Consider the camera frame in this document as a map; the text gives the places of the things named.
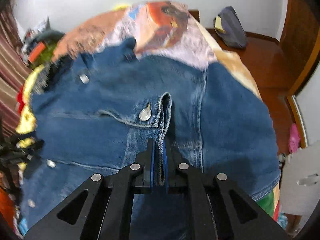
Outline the blue denim jacket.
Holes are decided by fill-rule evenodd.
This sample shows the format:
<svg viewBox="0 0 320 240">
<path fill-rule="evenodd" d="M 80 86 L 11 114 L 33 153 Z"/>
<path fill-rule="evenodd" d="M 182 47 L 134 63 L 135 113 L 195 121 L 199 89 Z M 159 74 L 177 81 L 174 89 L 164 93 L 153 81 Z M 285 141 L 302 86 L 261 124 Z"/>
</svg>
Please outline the blue denim jacket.
<svg viewBox="0 0 320 240">
<path fill-rule="evenodd" d="M 46 66 L 31 91 L 35 134 L 44 141 L 39 156 L 25 169 L 21 214 L 31 228 L 95 173 L 105 176 L 132 164 L 137 153 L 155 141 L 156 191 L 134 199 L 131 239 L 185 239 L 183 197 L 164 192 L 164 141 L 174 96 L 189 92 L 186 114 L 196 107 L 202 73 L 171 59 L 139 60 L 135 40 L 82 54 L 56 73 Z M 227 170 L 203 169 L 189 153 L 178 150 L 206 174 L 225 173 L 251 198 Z"/>
</svg>

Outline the yellow printed garment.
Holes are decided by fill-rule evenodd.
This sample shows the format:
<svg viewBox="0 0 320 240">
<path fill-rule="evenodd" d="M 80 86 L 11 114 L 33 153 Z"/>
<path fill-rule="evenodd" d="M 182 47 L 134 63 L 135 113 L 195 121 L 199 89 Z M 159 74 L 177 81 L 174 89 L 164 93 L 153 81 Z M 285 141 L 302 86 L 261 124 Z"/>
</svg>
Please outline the yellow printed garment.
<svg viewBox="0 0 320 240">
<path fill-rule="evenodd" d="M 27 77 L 23 87 L 23 100 L 25 106 L 20 114 L 20 120 L 18 126 L 16 127 L 16 133 L 18 134 L 29 134 L 35 131 L 36 119 L 29 107 L 31 91 L 35 85 L 36 79 L 40 72 L 44 69 L 44 65 L 40 65 L 35 68 L 35 70 Z"/>
</svg>

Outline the green blanket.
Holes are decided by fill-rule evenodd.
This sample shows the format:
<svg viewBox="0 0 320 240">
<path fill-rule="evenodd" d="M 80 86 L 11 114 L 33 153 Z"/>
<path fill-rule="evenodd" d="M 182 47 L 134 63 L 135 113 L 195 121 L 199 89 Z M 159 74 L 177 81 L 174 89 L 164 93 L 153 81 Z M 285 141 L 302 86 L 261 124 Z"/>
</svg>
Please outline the green blanket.
<svg viewBox="0 0 320 240">
<path fill-rule="evenodd" d="M 274 215 L 274 193 L 270 191 L 267 195 L 257 201 L 257 204 L 270 216 Z"/>
</svg>

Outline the red garment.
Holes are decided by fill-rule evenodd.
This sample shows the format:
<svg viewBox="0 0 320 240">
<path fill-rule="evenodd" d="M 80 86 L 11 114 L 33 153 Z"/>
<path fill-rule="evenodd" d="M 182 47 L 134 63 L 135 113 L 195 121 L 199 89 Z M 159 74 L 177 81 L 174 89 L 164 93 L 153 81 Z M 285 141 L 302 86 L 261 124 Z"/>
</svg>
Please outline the red garment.
<svg viewBox="0 0 320 240">
<path fill-rule="evenodd" d="M 17 108 L 18 114 L 21 114 L 21 112 L 25 106 L 25 102 L 23 100 L 23 89 L 24 89 L 24 87 L 22 86 L 20 88 L 20 91 L 17 94 L 17 97 L 16 97 L 16 100 L 17 100 L 17 107 L 16 108 Z"/>
</svg>

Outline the white cabinet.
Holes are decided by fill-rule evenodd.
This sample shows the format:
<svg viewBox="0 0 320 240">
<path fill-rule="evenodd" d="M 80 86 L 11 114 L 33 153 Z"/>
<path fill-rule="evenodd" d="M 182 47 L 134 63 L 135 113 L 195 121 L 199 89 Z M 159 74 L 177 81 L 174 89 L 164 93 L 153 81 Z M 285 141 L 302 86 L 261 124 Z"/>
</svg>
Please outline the white cabinet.
<svg viewBox="0 0 320 240">
<path fill-rule="evenodd" d="M 312 214 L 319 201 L 319 166 L 319 141 L 287 156 L 280 186 L 285 213 Z"/>
</svg>

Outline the striped brown curtain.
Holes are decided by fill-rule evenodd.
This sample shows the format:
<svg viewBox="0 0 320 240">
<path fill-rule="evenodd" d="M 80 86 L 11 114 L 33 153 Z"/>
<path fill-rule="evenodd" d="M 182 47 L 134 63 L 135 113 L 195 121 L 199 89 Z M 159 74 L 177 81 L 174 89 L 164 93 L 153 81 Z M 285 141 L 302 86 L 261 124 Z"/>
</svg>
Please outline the striped brown curtain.
<svg viewBox="0 0 320 240">
<path fill-rule="evenodd" d="M 30 74 L 30 69 L 20 57 L 21 48 L 12 5 L 8 3 L 1 10 L 1 132 L 4 136 L 15 132 L 20 119 L 16 97 Z"/>
</svg>

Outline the pink slipper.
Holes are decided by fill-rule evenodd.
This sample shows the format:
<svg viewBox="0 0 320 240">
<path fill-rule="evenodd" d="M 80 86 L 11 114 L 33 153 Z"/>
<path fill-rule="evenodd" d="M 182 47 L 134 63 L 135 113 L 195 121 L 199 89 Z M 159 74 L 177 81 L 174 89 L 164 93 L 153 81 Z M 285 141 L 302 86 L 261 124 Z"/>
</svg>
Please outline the pink slipper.
<svg viewBox="0 0 320 240">
<path fill-rule="evenodd" d="M 288 149 L 290 153 L 295 153 L 299 149 L 300 146 L 300 135 L 298 131 L 298 127 L 295 123 L 293 123 L 290 127 L 290 136 L 288 142 Z"/>
</svg>

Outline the cluttered bedside pile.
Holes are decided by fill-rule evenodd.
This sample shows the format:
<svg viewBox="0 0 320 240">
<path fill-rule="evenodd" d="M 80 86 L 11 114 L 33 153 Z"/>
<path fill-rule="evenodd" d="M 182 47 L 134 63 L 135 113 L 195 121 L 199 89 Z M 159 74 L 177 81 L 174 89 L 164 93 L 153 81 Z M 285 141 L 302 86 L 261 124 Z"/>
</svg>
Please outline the cluttered bedside pile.
<svg viewBox="0 0 320 240">
<path fill-rule="evenodd" d="M 51 28 L 48 16 L 34 27 L 28 28 L 21 48 L 23 62 L 30 69 L 49 62 L 57 43 L 64 35 L 65 33 Z"/>
</svg>

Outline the beige blanket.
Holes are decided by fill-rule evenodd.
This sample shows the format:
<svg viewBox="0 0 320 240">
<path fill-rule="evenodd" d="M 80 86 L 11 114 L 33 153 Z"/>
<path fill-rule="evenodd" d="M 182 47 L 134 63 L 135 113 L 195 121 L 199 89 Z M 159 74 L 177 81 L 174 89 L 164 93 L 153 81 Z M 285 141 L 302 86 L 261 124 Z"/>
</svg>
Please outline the beige blanket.
<svg viewBox="0 0 320 240">
<path fill-rule="evenodd" d="M 214 54 L 217 60 L 224 65 L 224 67 L 238 82 L 255 94 L 257 98 L 262 100 L 257 83 L 236 52 L 215 50 Z"/>
</svg>

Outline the dark grey floor bag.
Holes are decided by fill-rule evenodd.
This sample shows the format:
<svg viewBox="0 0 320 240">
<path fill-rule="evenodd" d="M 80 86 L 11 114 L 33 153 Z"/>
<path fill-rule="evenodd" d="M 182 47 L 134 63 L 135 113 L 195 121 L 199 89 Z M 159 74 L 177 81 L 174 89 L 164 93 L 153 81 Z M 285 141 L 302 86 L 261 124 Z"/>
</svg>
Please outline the dark grey floor bag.
<svg viewBox="0 0 320 240">
<path fill-rule="evenodd" d="M 225 45 L 245 49 L 247 36 L 232 6 L 223 8 L 213 20 L 214 30 Z"/>
</svg>

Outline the newspaper print bed sheet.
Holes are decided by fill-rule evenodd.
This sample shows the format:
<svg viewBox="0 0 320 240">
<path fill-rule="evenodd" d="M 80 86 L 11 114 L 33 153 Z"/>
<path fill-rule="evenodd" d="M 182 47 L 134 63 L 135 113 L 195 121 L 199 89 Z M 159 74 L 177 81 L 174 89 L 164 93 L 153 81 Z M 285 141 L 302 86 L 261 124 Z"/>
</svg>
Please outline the newspaper print bed sheet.
<svg viewBox="0 0 320 240">
<path fill-rule="evenodd" d="M 272 218 L 277 219 L 280 172 L 268 109 L 217 60 L 214 51 L 223 49 L 185 5 L 146 2 L 90 18 L 61 38 L 52 61 L 100 54 L 127 38 L 135 39 L 133 51 L 141 61 L 171 59 L 202 73 L 191 118 L 184 105 L 190 93 L 172 98 L 172 145 L 189 153 L 203 169 L 229 171 L 256 201 L 273 191 Z"/>
</svg>

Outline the wooden door frame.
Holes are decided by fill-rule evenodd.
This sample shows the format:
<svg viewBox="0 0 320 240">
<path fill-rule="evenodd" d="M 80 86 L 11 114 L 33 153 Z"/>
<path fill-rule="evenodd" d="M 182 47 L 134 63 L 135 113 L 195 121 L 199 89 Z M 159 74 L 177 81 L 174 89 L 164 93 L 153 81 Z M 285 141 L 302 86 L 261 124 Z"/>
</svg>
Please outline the wooden door frame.
<svg viewBox="0 0 320 240">
<path fill-rule="evenodd" d="M 312 0 L 287 0 L 286 18 L 279 42 L 295 80 L 287 94 L 300 146 L 308 145 L 306 125 L 298 106 L 297 95 L 312 77 L 319 63 L 319 20 Z"/>
</svg>

